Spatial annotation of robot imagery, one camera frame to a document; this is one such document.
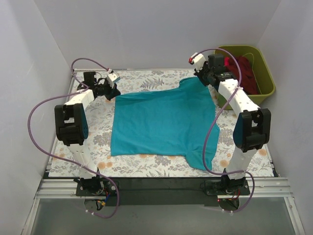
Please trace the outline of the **teal t shirt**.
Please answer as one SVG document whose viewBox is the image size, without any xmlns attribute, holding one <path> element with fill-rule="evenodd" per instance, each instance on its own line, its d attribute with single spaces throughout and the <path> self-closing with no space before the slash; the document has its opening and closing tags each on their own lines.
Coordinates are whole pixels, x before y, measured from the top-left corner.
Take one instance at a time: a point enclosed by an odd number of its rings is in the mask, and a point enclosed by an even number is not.
<svg viewBox="0 0 313 235">
<path fill-rule="evenodd" d="M 220 129 L 209 89 L 196 78 L 174 89 L 115 99 L 111 155 L 183 156 L 190 167 L 212 168 Z"/>
</svg>

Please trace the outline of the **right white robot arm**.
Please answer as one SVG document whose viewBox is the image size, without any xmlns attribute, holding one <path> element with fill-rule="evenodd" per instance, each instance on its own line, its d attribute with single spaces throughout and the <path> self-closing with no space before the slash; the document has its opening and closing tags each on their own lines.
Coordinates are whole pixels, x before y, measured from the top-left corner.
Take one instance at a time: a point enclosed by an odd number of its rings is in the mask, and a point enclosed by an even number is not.
<svg viewBox="0 0 313 235">
<path fill-rule="evenodd" d="M 237 116 L 233 131 L 234 153 L 229 165 L 220 174 L 217 187 L 226 194 L 234 194 L 244 186 L 247 168 L 256 152 L 269 141 L 271 112 L 255 104 L 240 86 L 241 78 L 227 71 L 221 54 L 205 57 L 195 53 L 189 63 L 204 86 L 211 85 L 226 99 Z"/>
</svg>

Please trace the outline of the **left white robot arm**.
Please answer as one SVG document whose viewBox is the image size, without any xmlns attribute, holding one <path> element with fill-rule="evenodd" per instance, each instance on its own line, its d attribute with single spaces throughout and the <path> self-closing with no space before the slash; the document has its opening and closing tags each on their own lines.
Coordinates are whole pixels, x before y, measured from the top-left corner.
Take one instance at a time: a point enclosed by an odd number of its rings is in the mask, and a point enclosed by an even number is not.
<svg viewBox="0 0 313 235">
<path fill-rule="evenodd" d="M 78 85 L 77 94 L 54 108 L 57 139 L 68 147 L 74 161 L 80 164 L 80 178 L 91 179 L 97 171 L 87 145 L 89 127 L 85 110 L 99 96 L 111 100 L 121 95 L 116 85 L 119 79 L 111 69 L 106 77 L 98 79 L 95 71 L 84 72 L 84 81 Z"/>
</svg>

